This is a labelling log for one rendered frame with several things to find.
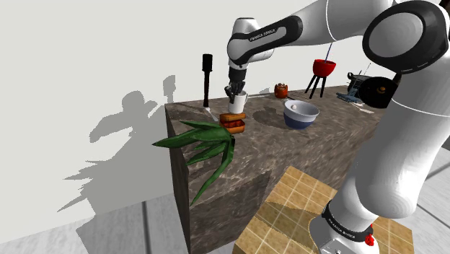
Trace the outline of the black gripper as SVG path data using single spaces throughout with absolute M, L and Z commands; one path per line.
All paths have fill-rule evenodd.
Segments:
M 239 95 L 244 86 L 245 86 L 245 77 L 246 77 L 247 70 L 246 69 L 234 69 L 232 67 L 229 67 L 229 84 L 224 88 L 227 96 L 229 98 L 234 98 L 235 95 Z

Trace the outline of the white mug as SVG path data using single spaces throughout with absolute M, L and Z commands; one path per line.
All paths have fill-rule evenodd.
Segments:
M 234 102 L 228 104 L 228 111 L 232 114 L 243 113 L 247 99 L 248 93 L 242 90 L 238 95 L 234 96 Z

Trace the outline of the tall black grinder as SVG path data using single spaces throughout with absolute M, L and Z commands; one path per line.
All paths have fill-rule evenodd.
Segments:
M 209 93 L 209 84 L 210 84 L 210 73 L 213 68 L 213 55 L 210 53 L 204 53 L 202 55 L 202 71 L 204 73 L 204 96 L 203 96 L 203 106 L 208 108 L 208 93 Z

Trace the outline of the green plant in orange pot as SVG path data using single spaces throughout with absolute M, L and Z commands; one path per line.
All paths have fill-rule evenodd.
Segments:
M 204 191 L 219 178 L 232 162 L 236 143 L 234 135 L 244 132 L 245 118 L 245 113 L 223 113 L 219 116 L 219 123 L 182 121 L 183 124 L 192 127 L 192 129 L 153 143 L 153 146 L 176 149 L 199 142 L 194 150 L 201 150 L 201 152 L 192 156 L 185 163 L 187 166 L 222 154 L 221 164 L 204 182 L 190 205 L 193 205 L 201 197 Z

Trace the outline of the blue and white bowl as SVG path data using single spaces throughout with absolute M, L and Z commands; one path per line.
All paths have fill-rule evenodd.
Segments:
M 301 100 L 287 100 L 284 103 L 283 117 L 285 124 L 301 130 L 310 126 L 319 115 L 319 109 Z

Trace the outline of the brown marble counter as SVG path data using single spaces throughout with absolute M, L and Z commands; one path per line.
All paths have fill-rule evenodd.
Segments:
M 213 157 L 192 165 L 191 144 L 170 150 L 175 200 L 188 254 L 209 252 L 237 241 L 287 168 L 292 166 L 338 189 L 362 143 L 370 139 L 382 110 L 361 112 L 337 98 L 345 87 L 330 87 L 312 103 L 320 114 L 304 130 L 289 128 L 283 101 L 272 94 L 252 97 L 245 106 L 245 130 L 236 135 L 234 158 L 219 178 L 190 205 L 202 184 L 221 164 Z

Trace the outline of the red bowl on black tripod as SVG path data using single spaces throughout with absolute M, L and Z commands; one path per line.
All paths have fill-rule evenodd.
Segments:
M 331 47 L 332 47 L 332 43 L 330 43 L 330 46 L 327 50 L 327 55 L 326 55 L 325 59 L 315 59 L 314 60 L 314 63 L 312 66 L 313 77 L 311 78 L 311 80 L 305 90 L 305 93 L 307 93 L 308 91 L 311 91 L 311 93 L 309 95 L 309 99 L 312 99 L 312 97 L 315 93 L 315 90 L 317 89 L 317 85 L 319 84 L 319 81 L 322 81 L 319 96 L 323 97 L 327 78 L 329 75 L 331 75 L 331 73 L 334 71 L 334 69 L 336 67 L 336 63 L 334 61 L 330 61 L 328 59 Z

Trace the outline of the blue cloth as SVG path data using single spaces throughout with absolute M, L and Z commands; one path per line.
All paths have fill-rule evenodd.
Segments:
M 346 102 L 362 103 L 362 100 L 358 97 L 358 91 L 354 89 L 352 89 L 348 94 L 337 92 L 336 95 L 337 98 L 340 98 L 341 100 L 344 100 Z

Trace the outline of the black appliance with antenna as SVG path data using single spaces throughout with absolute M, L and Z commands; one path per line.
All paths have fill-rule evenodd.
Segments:
M 358 74 L 348 72 L 347 78 L 350 80 L 348 85 L 348 92 L 350 92 L 352 89 L 358 90 L 362 82 L 370 78 L 370 76 L 367 76 L 365 73 L 362 74 L 361 72 L 362 71 L 360 71 Z

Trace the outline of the tan tiled robot stand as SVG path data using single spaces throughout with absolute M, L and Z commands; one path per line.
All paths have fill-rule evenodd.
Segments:
M 319 254 L 309 234 L 337 190 L 288 167 L 234 244 L 231 254 Z

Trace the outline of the white thin utensil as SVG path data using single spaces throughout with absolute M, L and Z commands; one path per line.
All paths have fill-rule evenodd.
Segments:
M 364 109 L 364 108 L 358 106 L 355 103 L 351 103 L 351 105 L 353 105 L 354 107 L 358 108 L 361 112 L 368 113 L 368 114 L 374 114 L 374 111 Z

